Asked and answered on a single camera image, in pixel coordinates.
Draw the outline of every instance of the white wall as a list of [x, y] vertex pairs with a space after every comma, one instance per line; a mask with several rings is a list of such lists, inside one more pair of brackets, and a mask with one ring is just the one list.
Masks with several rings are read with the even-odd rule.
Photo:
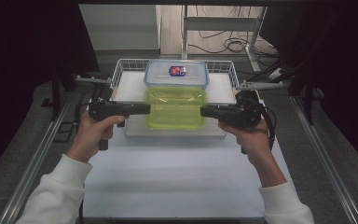
[[79, 7], [95, 50], [159, 49], [159, 6]]

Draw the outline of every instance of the metal rail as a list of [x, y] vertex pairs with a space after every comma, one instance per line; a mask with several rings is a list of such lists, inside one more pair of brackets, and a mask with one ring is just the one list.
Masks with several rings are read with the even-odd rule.
[[303, 106], [297, 97], [290, 97], [298, 117], [301, 120], [301, 123], [304, 126], [304, 129], [307, 133], [307, 136], [310, 138], [310, 141], [321, 161], [322, 167], [329, 178], [334, 191], [336, 192], [338, 199], [340, 200], [342, 207], [344, 208], [345, 213], [347, 214], [351, 223], [358, 223], [358, 207], [351, 196], [348, 188], [345, 183], [342, 181], [341, 177], [338, 174], [338, 171], [334, 164], [332, 163], [324, 145], [319, 138], [318, 133], [313, 126], [308, 124], [307, 119], [305, 118], [303, 111]]
[[27, 197], [28, 191], [30, 190], [34, 179], [36, 177], [39, 168], [45, 159], [48, 149], [53, 141], [54, 135], [60, 128], [62, 118], [65, 115], [69, 101], [71, 99], [71, 94], [66, 93], [62, 98], [62, 110], [55, 121], [52, 121], [48, 126], [45, 136], [39, 144], [39, 147], [35, 151], [33, 157], [31, 158], [30, 163], [28, 164], [24, 174], [22, 175], [19, 184], [15, 188], [10, 200], [7, 203], [7, 206], [0, 217], [0, 224], [11, 224], [16, 220], [17, 215], [19, 214], [22, 204]]

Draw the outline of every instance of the yellow-green container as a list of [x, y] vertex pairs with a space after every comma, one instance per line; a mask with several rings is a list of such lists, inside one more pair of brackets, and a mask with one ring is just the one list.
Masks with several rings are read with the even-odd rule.
[[206, 105], [207, 95], [203, 88], [155, 86], [145, 92], [150, 104], [146, 125], [150, 129], [199, 130], [205, 123], [200, 107]]

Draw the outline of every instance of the blue lid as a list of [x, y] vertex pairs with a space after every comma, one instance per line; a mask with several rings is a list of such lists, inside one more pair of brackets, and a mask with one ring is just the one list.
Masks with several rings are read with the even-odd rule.
[[146, 67], [147, 86], [191, 86], [205, 89], [209, 84], [206, 63], [183, 60], [152, 60]]

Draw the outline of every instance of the plastic container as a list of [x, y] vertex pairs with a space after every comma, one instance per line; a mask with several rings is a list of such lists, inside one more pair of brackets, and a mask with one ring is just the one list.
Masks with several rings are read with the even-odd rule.
[[207, 103], [203, 88], [150, 87], [145, 101], [150, 104], [150, 114], [146, 116], [150, 129], [199, 130], [205, 123], [200, 115], [200, 107]]
[[205, 89], [209, 84], [206, 63], [180, 60], [152, 60], [145, 71], [147, 86], [188, 86]]

